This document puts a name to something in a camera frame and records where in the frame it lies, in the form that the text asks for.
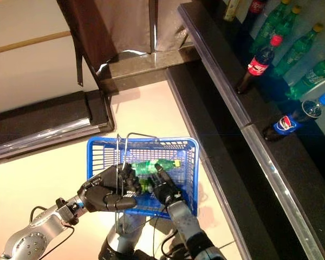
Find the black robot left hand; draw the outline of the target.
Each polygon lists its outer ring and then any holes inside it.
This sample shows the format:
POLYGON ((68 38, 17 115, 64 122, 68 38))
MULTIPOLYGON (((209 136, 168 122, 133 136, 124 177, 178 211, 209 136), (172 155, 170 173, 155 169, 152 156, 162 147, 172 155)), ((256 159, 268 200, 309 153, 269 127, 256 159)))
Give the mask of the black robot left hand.
POLYGON ((142 187, 129 163, 112 165, 88 179, 77 191, 89 212, 114 212, 134 208, 142 187))

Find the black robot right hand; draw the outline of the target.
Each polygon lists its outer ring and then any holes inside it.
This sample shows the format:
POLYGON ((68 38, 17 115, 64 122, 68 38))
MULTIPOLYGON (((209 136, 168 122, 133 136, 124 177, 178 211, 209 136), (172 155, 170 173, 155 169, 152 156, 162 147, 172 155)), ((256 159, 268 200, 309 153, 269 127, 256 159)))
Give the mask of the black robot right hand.
POLYGON ((152 173, 147 180, 157 200, 164 206, 182 200, 182 191, 176 186, 165 169, 158 163, 154 167, 157 172, 152 173))

